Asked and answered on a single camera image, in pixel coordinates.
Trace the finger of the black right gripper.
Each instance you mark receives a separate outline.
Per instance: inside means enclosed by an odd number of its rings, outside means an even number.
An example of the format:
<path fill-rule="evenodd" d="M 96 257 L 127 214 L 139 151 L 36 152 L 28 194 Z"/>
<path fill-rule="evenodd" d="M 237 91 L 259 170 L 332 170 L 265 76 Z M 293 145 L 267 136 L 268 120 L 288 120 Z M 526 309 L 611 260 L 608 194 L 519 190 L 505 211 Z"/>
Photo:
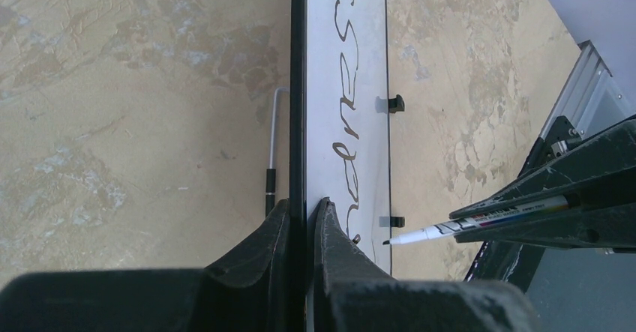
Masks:
<path fill-rule="evenodd" d="M 552 196 L 624 185 L 635 179 L 635 117 L 583 141 L 565 155 L 522 175 L 480 202 L 450 213 L 451 220 Z"/>
<path fill-rule="evenodd" d="M 635 249 L 635 196 L 573 194 L 558 211 L 538 211 L 454 236 L 458 243 L 500 241 L 550 249 Z"/>

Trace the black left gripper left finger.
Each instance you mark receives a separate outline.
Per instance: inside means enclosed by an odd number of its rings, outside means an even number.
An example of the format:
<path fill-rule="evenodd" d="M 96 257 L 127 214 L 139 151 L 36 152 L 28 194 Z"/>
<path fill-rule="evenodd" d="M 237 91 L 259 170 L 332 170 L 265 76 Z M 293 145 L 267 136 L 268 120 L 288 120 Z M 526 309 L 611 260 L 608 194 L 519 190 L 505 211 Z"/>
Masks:
<path fill-rule="evenodd" d="M 3 331 L 267 331 L 284 316 L 287 200 L 205 268 L 40 272 L 1 291 Z"/>

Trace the black whiteboard marker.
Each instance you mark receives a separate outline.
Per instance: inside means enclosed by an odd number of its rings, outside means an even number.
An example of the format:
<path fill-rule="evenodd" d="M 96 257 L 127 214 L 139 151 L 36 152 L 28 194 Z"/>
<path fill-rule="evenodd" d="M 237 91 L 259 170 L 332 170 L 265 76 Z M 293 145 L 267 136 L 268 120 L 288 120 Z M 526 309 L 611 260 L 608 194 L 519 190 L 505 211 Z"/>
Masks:
<path fill-rule="evenodd" d="M 515 222 L 526 217 L 533 217 L 539 213 L 564 211 L 580 204 L 576 195 L 560 195 L 535 202 L 528 202 L 507 208 L 501 208 L 482 214 L 449 220 L 444 223 L 433 224 L 422 229 L 408 232 L 383 241 L 383 245 L 411 244 L 419 241 L 429 241 L 459 235 L 464 232 L 485 229 Z"/>

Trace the white whiteboard black frame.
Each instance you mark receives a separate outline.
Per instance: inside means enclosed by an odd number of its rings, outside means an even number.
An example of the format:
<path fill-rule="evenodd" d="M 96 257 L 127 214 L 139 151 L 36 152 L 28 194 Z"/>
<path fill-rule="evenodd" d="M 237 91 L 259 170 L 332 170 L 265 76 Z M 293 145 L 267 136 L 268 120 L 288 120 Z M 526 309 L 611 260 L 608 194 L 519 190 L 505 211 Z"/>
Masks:
<path fill-rule="evenodd" d="M 391 228 L 386 0 L 293 0 L 303 103 L 301 197 L 311 213 L 322 198 L 344 234 L 385 272 Z"/>

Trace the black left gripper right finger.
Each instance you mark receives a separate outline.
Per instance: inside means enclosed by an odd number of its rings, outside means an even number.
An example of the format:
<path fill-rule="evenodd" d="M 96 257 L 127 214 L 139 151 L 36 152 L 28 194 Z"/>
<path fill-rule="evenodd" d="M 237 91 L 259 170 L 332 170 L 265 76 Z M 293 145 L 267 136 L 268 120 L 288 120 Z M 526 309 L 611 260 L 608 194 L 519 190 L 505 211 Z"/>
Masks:
<path fill-rule="evenodd" d="M 500 281 L 400 281 L 342 231 L 335 204 L 314 210 L 315 331 L 538 331 L 519 289 Z"/>

